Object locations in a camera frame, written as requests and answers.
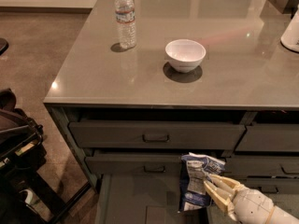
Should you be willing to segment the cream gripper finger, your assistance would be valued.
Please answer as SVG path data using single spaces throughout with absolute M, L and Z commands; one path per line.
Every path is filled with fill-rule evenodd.
M 204 181 L 204 188 L 207 193 L 207 180 Z M 237 221 L 236 214 L 234 213 L 235 206 L 233 204 L 233 199 L 235 195 L 215 195 L 214 194 L 209 196 L 225 215 L 227 215 L 233 221 Z
M 209 175 L 207 178 L 207 193 L 209 195 L 235 195 L 246 186 L 225 176 Z

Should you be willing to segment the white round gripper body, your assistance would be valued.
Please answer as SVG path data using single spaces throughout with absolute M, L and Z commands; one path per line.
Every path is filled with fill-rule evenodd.
M 232 218 L 239 224 L 276 224 L 273 201 L 256 189 L 242 189 L 233 200 Z

